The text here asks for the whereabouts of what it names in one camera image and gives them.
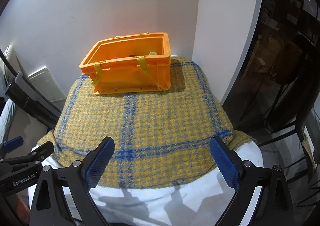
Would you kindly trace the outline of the white wall panel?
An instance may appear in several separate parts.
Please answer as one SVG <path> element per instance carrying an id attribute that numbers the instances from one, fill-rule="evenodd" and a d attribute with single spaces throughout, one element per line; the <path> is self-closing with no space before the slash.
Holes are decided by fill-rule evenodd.
<path id="1" fill-rule="evenodd" d="M 31 84 L 50 102 L 57 102 L 66 99 L 66 95 L 58 86 L 46 66 L 28 75 L 28 79 Z"/>

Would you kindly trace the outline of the orange plastic storage crate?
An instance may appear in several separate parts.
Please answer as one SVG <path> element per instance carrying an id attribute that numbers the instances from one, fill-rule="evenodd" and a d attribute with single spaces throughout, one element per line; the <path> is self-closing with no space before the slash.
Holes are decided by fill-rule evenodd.
<path id="1" fill-rule="evenodd" d="M 91 78 L 96 95 L 167 91 L 171 87 L 169 36 L 146 32 L 100 40 L 79 68 Z"/>

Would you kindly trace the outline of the black chair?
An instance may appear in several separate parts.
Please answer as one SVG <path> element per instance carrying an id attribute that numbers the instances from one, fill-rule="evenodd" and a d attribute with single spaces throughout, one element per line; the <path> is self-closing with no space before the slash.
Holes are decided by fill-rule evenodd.
<path id="1" fill-rule="evenodd" d="M 282 167 L 292 200 L 298 208 L 319 205 L 319 115 L 311 108 L 284 127 L 263 128 L 256 135 L 268 168 Z"/>

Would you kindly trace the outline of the black grey stand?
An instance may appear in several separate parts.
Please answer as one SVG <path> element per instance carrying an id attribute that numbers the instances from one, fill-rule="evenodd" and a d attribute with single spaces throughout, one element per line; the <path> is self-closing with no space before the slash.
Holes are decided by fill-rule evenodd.
<path id="1" fill-rule="evenodd" d="M 21 71 L 16 71 L 2 51 L 1 60 L 14 76 L 8 82 L 5 95 L 31 117 L 49 129 L 54 129 L 61 116 L 61 110 L 45 98 Z"/>

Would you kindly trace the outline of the yellow blue woven blanket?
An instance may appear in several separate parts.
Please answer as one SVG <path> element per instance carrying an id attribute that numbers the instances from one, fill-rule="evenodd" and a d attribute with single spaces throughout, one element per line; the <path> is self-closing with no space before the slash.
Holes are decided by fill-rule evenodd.
<path id="1" fill-rule="evenodd" d="M 232 150 L 252 139 L 233 128 L 195 62 L 172 57 L 170 70 L 169 90 L 145 93 L 95 95 L 91 78 L 80 75 L 38 144 L 52 142 L 52 158 L 66 167 L 111 137 L 114 154 L 99 181 L 108 188 L 166 188 L 202 177 L 216 167 L 211 138 Z"/>

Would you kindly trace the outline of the white bed sheet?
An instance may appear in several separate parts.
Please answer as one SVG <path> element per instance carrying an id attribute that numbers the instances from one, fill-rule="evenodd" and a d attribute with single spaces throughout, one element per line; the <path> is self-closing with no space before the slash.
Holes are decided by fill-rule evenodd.
<path id="1" fill-rule="evenodd" d="M 234 190 L 215 168 L 184 185 L 142 190 L 97 186 L 89 193 L 109 223 L 214 225 Z"/>

